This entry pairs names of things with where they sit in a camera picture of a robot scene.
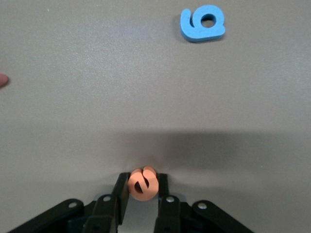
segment orange foam piece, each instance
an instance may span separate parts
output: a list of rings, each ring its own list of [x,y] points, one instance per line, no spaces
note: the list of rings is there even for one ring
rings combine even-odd
[[[151,200],[159,191],[159,182],[156,177],[156,171],[146,166],[144,169],[136,169],[131,173],[128,180],[128,189],[133,198],[140,201]]]

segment screw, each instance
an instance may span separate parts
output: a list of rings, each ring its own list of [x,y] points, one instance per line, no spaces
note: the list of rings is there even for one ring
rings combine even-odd
[[[103,201],[110,201],[111,200],[111,197],[110,196],[106,196],[103,198]]]
[[[167,198],[166,198],[166,201],[167,201],[167,202],[174,202],[175,199],[174,199],[173,197],[167,197]]]
[[[206,206],[204,203],[202,203],[202,202],[198,204],[198,207],[199,207],[201,210],[207,209],[207,206]]]
[[[73,207],[76,207],[77,206],[77,203],[76,202],[72,202],[68,205],[69,208],[73,208]]]

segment blue foam number 6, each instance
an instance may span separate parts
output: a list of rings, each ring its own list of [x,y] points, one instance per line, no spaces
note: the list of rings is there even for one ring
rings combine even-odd
[[[206,28],[202,20],[211,19],[214,26]],[[225,33],[225,16],[221,9],[214,5],[201,6],[195,10],[191,17],[191,11],[185,9],[180,15],[180,32],[183,37],[191,42],[201,42],[221,38]]]

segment fingertip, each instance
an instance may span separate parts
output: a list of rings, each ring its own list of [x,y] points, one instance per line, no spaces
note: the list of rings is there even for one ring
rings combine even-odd
[[[8,81],[8,76],[6,76],[5,74],[0,74],[0,86],[5,85]]]

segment foam number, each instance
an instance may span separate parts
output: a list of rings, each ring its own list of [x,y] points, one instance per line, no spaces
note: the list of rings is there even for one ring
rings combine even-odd
[[[214,26],[207,28],[202,25],[202,20],[209,19]],[[201,42],[221,38],[225,33],[225,16],[221,9],[214,5],[201,6],[191,11],[185,9],[180,16],[180,32],[183,37],[191,42]]]
[[[152,167],[146,166],[143,170],[136,169],[128,180],[129,192],[136,200],[150,200],[159,190],[156,172]]]

